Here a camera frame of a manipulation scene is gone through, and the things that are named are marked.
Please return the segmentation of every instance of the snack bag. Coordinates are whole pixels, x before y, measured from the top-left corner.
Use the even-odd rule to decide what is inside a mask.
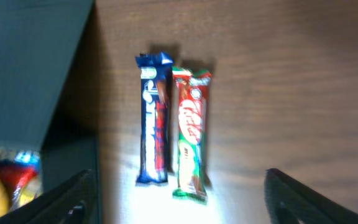
[[[42,193],[37,167],[38,165],[24,166],[22,163],[0,159],[0,180],[11,199],[10,211],[23,206]]]
[[[205,203],[203,157],[205,118],[211,74],[207,70],[193,74],[174,67],[173,78],[179,87],[178,188],[175,198],[191,198]]]
[[[167,182],[169,99],[167,87],[172,79],[172,58],[166,53],[136,57],[142,83],[142,135],[140,174],[137,183]]]
[[[10,151],[0,149],[0,164],[17,164],[40,169],[40,154],[34,151]]]

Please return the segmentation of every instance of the wooden table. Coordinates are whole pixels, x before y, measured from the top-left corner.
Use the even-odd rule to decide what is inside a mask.
[[[213,70],[207,206],[135,187],[150,49]],[[60,107],[99,130],[104,223],[269,223],[272,167],[358,213],[358,2],[96,1]]]

